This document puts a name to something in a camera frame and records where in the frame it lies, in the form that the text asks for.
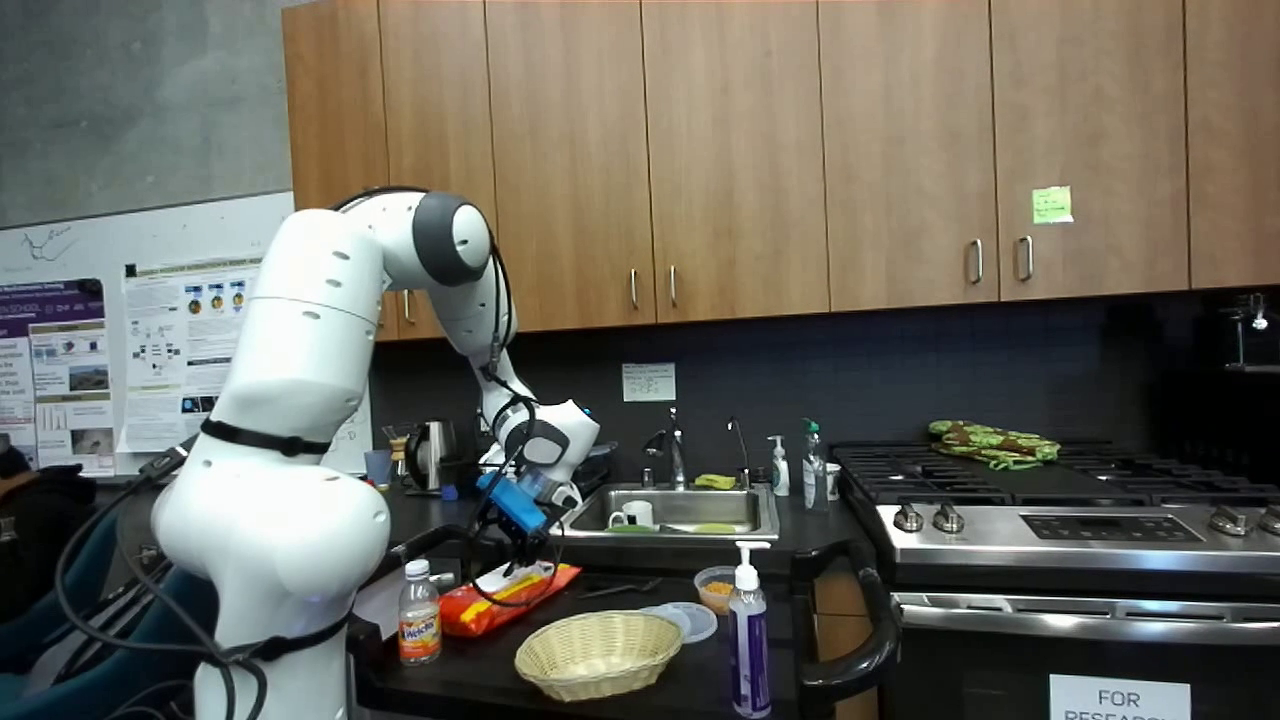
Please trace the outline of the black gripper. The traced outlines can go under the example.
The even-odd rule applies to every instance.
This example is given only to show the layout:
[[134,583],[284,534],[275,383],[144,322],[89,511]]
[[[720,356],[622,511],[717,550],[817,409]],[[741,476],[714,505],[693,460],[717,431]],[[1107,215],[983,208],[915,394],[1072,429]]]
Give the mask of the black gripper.
[[545,541],[549,531],[558,531],[565,520],[575,520],[584,506],[584,491],[575,483],[538,483],[532,489],[532,505],[538,505],[538,529],[532,541]]

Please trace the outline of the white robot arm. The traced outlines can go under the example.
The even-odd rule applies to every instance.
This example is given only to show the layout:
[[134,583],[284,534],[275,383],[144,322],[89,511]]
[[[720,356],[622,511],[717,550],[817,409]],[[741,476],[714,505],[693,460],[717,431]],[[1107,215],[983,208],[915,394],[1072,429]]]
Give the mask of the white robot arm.
[[160,550],[217,588],[197,720],[345,720],[350,610],[388,550],[388,500],[327,462],[367,394],[381,299],[422,287],[482,386],[482,489],[524,531],[579,500],[601,423],[545,404],[508,356],[511,284],[485,210],[436,187],[378,187],[292,210],[252,284],[232,372],[152,505]]

